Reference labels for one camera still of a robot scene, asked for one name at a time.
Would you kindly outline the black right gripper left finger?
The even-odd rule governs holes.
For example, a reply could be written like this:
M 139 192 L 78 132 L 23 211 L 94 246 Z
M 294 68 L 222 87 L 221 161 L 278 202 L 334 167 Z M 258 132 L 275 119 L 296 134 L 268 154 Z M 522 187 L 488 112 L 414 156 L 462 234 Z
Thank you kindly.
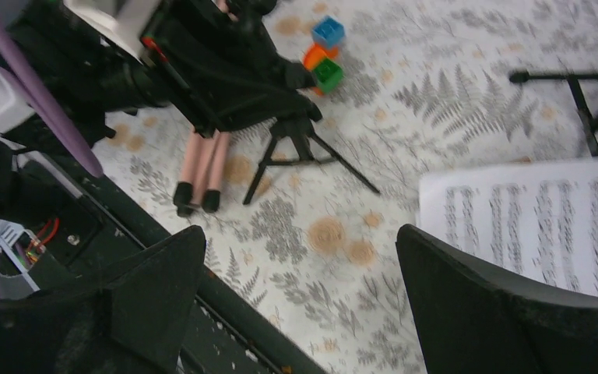
M 202 276 L 191 226 L 65 284 L 0 301 L 0 373 L 172 373 Z

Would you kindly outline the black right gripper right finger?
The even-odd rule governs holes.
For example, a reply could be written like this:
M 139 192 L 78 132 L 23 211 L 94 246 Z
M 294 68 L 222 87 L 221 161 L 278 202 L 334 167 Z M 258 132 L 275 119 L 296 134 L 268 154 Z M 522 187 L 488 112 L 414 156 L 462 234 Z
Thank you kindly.
M 396 250 L 430 373 L 598 373 L 598 297 L 523 277 L 411 224 Z

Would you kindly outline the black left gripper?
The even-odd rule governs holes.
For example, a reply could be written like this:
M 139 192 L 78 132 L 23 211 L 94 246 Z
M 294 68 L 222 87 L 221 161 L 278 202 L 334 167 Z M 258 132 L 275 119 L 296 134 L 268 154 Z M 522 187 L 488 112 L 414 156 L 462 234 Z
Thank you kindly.
M 162 1 L 141 36 L 152 105 L 173 104 L 202 136 L 270 118 L 321 120 L 301 94 L 317 78 L 280 55 L 263 17 L 274 1 Z

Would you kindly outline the pink music stand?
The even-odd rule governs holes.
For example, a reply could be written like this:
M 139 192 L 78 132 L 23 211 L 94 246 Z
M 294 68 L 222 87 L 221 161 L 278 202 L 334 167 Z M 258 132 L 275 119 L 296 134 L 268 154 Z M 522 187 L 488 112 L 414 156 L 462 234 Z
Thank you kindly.
M 194 34 L 207 33 L 207 19 L 222 15 L 237 17 L 226 1 L 183 1 L 175 11 L 180 23 Z M 174 191 L 173 202 L 179 217 L 190 217 L 195 211 L 214 213 L 220 207 L 220 189 L 230 135 L 216 132 L 203 137 L 196 128 L 197 120 L 189 121 L 185 155 Z

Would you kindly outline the small black tripod stand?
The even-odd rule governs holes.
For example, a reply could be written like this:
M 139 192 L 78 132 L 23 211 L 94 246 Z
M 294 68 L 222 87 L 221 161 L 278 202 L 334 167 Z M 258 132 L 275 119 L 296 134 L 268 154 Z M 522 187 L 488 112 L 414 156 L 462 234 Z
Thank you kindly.
M 244 197 L 243 204 L 249 205 L 252 202 L 255 192 L 257 191 L 262 177 L 268 167 L 294 167 L 301 165 L 322 165 L 332 162 L 338 162 L 345 167 L 354 177 L 362 182 L 374 194 L 380 195 L 381 191 L 359 170 L 357 170 L 350 162 L 348 162 L 340 153 L 331 147 L 324 139 L 315 132 L 313 122 L 307 115 L 297 115 L 285 118 L 278 118 L 276 122 L 269 128 L 271 139 L 269 145 L 259 161 L 257 171 Z M 297 158 L 289 160 L 275 160 L 273 154 L 276 146 L 282 139 L 288 138 L 294 145 L 297 153 Z M 329 157 L 319 159 L 311 150 L 311 141 L 319 145 L 325 150 Z

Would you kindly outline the sheet music page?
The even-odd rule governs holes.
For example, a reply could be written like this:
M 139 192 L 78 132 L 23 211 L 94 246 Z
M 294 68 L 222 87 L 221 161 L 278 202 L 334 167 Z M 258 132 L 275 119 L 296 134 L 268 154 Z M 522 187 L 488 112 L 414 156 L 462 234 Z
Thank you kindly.
M 430 173 L 420 229 L 489 263 L 598 296 L 598 158 Z

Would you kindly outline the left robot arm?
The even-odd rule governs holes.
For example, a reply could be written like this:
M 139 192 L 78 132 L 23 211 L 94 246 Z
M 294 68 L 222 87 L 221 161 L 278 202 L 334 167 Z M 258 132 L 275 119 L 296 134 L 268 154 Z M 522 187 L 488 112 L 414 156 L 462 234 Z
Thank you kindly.
M 0 68 L 37 118 L 10 138 L 59 146 L 95 168 L 111 112 L 177 108 L 205 138 L 275 118 L 322 113 L 302 94 L 317 79 L 276 50 L 262 21 L 274 1 L 0 1 Z

